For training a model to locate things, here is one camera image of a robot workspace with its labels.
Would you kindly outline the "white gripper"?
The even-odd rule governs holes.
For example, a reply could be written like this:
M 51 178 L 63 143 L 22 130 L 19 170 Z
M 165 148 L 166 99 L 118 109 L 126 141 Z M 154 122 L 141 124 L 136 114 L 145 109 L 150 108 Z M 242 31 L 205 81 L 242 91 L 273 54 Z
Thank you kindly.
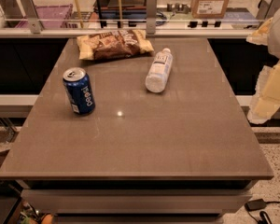
M 280 8 L 273 18 L 266 20 L 246 41 L 268 46 L 268 51 L 280 59 Z M 264 66 L 259 73 L 247 118 L 250 123 L 263 124 L 280 108 L 280 60 L 274 67 Z

